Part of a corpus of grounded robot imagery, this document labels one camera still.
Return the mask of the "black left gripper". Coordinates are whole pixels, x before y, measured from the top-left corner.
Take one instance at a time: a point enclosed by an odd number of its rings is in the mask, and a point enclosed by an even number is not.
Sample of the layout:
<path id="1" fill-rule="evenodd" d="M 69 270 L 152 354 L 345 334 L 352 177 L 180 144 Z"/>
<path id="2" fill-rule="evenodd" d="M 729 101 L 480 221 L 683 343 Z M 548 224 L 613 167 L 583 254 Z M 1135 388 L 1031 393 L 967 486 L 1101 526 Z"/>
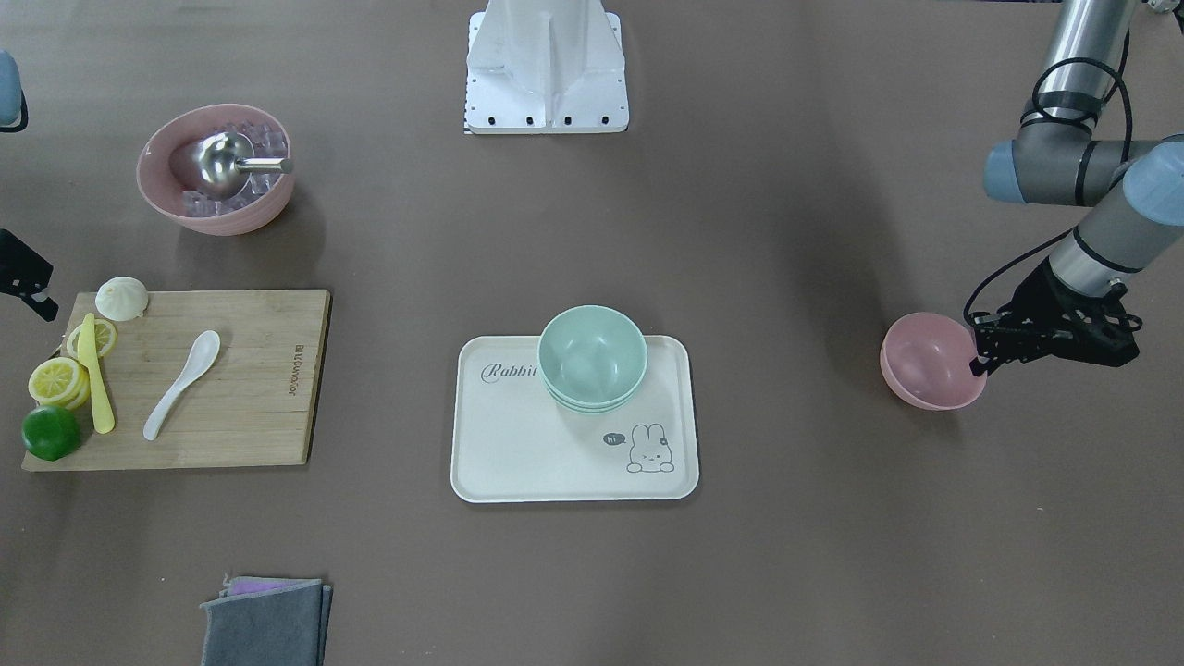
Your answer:
<path id="1" fill-rule="evenodd" d="M 1120 367 L 1141 350 L 1134 340 L 1143 328 L 1121 303 L 1128 287 L 1121 281 L 1101 297 L 1083 296 L 1061 283 L 1044 260 L 1019 282 L 1011 300 L 995 313 L 974 312 L 972 329 L 977 357 L 969 361 L 974 376 L 1014 360 L 1043 357 Z"/>

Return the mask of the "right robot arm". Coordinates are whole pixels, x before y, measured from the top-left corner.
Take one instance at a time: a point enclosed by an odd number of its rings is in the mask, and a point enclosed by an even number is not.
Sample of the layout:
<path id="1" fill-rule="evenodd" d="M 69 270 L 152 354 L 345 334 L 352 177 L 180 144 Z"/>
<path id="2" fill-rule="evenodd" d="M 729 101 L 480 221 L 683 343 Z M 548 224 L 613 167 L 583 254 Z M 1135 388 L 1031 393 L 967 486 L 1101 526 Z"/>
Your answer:
<path id="1" fill-rule="evenodd" d="M 20 79 L 17 59 L 1 51 L 1 132 L 22 132 L 28 124 L 27 100 Z M 1 292 L 21 300 L 43 321 L 52 322 L 59 305 L 46 294 L 54 265 L 36 252 L 25 241 L 4 228 L 1 230 Z"/>

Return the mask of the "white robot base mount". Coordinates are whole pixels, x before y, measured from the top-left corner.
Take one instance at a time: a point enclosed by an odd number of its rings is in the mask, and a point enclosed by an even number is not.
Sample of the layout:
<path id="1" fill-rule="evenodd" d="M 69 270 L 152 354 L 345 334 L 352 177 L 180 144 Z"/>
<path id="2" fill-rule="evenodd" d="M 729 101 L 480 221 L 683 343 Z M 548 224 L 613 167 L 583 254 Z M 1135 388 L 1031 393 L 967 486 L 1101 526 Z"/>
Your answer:
<path id="1" fill-rule="evenodd" d="M 472 135 L 603 134 L 630 124 L 620 18 L 600 1 L 490 1 L 468 21 Z"/>

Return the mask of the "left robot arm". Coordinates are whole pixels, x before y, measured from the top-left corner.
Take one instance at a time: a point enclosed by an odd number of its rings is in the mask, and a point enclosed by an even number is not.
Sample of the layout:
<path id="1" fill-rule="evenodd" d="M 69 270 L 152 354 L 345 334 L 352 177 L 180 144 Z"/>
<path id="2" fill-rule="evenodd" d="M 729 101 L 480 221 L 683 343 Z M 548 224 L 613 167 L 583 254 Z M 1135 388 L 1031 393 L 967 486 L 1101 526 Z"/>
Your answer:
<path id="1" fill-rule="evenodd" d="M 1138 357 L 1140 316 L 1122 300 L 1130 278 L 1183 231 L 1180 136 L 1133 137 L 1122 72 L 1134 1 L 1066 1 L 1047 63 L 995 145 L 984 187 L 995 201 L 1083 207 L 1069 231 L 1037 246 L 1040 264 L 995 312 L 965 306 L 974 376 L 1043 357 L 1119 367 Z"/>

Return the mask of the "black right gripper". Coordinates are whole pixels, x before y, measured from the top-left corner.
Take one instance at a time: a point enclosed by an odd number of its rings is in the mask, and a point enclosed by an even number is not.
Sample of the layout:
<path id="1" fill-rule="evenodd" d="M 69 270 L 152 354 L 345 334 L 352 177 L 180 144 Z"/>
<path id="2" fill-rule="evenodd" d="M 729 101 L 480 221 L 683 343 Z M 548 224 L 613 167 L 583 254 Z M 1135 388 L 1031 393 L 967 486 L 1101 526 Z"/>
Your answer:
<path id="1" fill-rule="evenodd" d="M 46 322 L 54 321 L 59 312 L 58 303 L 46 295 L 52 274 L 54 265 L 1 228 L 1 292 L 21 300 Z"/>

